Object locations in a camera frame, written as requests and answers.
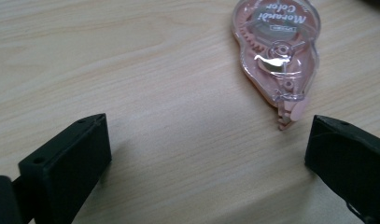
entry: transparent plastic casing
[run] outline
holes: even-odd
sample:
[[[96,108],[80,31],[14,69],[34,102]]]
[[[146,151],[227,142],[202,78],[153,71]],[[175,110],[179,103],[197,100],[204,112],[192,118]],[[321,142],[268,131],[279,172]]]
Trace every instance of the transparent plastic casing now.
[[[303,101],[318,67],[320,19],[309,2],[242,0],[232,24],[243,69],[267,101]]]

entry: wood grain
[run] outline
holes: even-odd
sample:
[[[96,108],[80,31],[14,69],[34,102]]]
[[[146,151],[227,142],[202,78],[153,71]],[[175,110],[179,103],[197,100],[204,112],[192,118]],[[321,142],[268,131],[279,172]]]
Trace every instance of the wood grain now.
[[[279,132],[240,68],[236,3],[0,0],[0,175],[105,112],[113,162],[74,223],[361,223],[303,156],[315,114],[380,137],[380,10],[312,1],[312,101]]]

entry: tabletop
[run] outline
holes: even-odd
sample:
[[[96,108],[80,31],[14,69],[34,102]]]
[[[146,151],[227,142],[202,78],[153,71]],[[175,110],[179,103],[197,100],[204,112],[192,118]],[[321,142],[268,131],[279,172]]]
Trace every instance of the tabletop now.
[[[241,68],[237,1],[0,0],[0,175],[106,113],[113,161],[74,223],[361,223],[304,153],[315,114],[380,137],[380,7],[311,3],[320,64],[282,132]]]

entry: pink plastic object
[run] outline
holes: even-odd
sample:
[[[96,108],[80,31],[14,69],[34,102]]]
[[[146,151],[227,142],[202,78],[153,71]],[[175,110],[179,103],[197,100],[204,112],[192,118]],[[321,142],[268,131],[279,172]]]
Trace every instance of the pink plastic object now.
[[[242,0],[232,30],[247,76],[278,108],[279,129],[301,118],[318,67],[317,11],[307,0]]]

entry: light wood surface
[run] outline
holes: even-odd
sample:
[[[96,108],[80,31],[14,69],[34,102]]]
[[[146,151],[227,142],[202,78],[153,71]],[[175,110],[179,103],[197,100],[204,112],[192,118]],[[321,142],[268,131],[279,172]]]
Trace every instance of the light wood surface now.
[[[315,114],[380,137],[380,9],[312,1],[312,101],[280,132],[241,70],[236,3],[0,0],[0,175],[104,112],[113,162],[74,223],[361,223],[303,157]]]

